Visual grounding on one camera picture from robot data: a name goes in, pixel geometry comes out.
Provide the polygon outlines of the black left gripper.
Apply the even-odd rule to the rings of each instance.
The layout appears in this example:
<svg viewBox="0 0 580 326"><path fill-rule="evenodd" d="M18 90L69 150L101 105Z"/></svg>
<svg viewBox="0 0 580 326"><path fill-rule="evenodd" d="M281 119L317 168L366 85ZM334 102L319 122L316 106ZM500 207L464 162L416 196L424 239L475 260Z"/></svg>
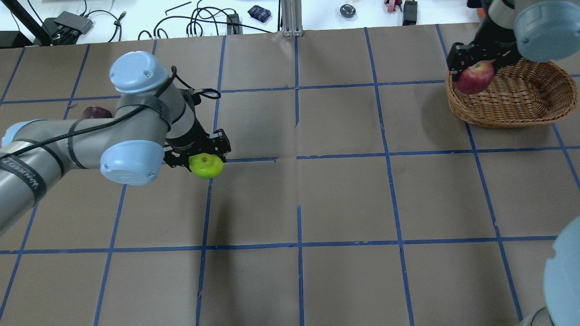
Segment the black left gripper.
<svg viewBox="0 0 580 326"><path fill-rule="evenodd" d="M217 129L213 134L209 134L199 120L195 120L182 136L166 139L166 146L169 146L169 149L164 153L164 163L171 168L183 167L189 172L190 156L207 153L226 159L232 150L224 129Z"/></svg>

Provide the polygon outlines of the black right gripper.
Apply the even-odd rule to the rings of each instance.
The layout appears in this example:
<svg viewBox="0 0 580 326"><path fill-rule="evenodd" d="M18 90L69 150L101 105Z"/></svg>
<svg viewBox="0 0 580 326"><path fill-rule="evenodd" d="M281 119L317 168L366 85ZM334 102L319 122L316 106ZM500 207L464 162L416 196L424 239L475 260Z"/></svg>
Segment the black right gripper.
<svg viewBox="0 0 580 326"><path fill-rule="evenodd" d="M447 56L452 80L458 81L462 72L479 62L489 63L494 72L514 66L522 60L513 29L497 24L490 14L481 21L475 38L469 44L453 43Z"/></svg>

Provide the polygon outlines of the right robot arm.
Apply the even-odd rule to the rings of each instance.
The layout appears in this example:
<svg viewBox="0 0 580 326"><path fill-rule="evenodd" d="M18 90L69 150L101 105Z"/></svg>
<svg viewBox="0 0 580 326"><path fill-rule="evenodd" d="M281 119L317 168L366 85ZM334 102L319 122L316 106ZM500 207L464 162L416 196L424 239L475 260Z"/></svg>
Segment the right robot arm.
<svg viewBox="0 0 580 326"><path fill-rule="evenodd" d="M562 60L580 48L580 3L577 0L469 0L485 17L474 39L454 43L447 57L452 80L471 66L492 61L494 70L517 64Z"/></svg>

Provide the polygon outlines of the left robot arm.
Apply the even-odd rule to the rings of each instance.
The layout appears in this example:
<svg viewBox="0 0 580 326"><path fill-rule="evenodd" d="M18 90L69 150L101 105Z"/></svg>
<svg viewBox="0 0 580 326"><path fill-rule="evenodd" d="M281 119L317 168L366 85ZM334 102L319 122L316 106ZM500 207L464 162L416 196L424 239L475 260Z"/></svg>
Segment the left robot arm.
<svg viewBox="0 0 580 326"><path fill-rule="evenodd" d="M222 171L230 141L222 129L205 132L195 112L216 89L179 89L177 68L166 70L153 54L129 52L109 72L121 97L111 118L28 120L10 126L1 141L1 233L44 198L73 169L99 169L118 184L153 182L162 163L185 167L203 179L201 162Z"/></svg>

